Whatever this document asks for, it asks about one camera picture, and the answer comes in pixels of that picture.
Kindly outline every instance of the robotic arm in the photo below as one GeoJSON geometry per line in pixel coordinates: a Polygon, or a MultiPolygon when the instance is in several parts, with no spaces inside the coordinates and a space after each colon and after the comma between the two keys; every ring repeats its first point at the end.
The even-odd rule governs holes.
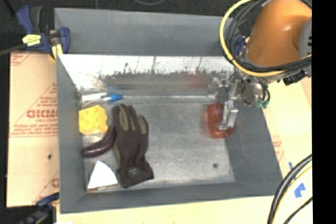
{"type": "Polygon", "coordinates": [[[213,82],[216,103],[207,108],[213,138],[234,132],[237,99],[266,108],[270,83],[290,85],[311,76],[311,28],[311,8],[299,0],[242,0],[229,9],[219,37],[235,71],[213,82]],[[251,23],[254,9],[260,11],[251,23]]]}

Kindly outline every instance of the red object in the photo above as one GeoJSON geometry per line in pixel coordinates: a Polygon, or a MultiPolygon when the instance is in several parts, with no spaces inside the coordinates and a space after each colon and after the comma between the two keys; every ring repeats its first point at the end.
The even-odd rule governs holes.
{"type": "Polygon", "coordinates": [[[235,129],[232,127],[226,130],[218,129],[218,123],[223,120],[223,105],[221,103],[213,103],[209,105],[207,108],[207,114],[210,136],[212,138],[227,138],[233,134],[235,129]]]}

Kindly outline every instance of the blue clamp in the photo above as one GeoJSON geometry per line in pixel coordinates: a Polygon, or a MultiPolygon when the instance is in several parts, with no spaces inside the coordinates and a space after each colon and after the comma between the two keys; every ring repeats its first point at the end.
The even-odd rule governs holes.
{"type": "Polygon", "coordinates": [[[39,27],[40,13],[42,7],[30,7],[28,5],[21,7],[16,17],[19,24],[24,28],[26,35],[39,35],[40,39],[35,40],[33,45],[25,43],[26,50],[44,51],[53,56],[52,45],[49,40],[52,38],[60,38],[60,44],[63,53],[67,53],[70,47],[70,29],[68,27],[60,27],[54,34],[42,33],[39,27]]]}

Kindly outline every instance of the cardboard sheet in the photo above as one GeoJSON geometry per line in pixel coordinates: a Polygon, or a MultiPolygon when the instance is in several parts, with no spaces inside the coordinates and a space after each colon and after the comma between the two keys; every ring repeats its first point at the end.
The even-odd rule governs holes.
{"type": "Polygon", "coordinates": [[[59,188],[56,63],[39,52],[10,58],[7,207],[30,206],[59,188]]]}

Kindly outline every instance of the white triangle object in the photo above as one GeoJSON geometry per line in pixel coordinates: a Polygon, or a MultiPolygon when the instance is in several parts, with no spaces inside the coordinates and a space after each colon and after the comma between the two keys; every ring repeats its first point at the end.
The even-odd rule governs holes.
{"type": "Polygon", "coordinates": [[[103,162],[97,161],[88,184],[88,191],[102,190],[118,184],[114,172],[103,162]]]}

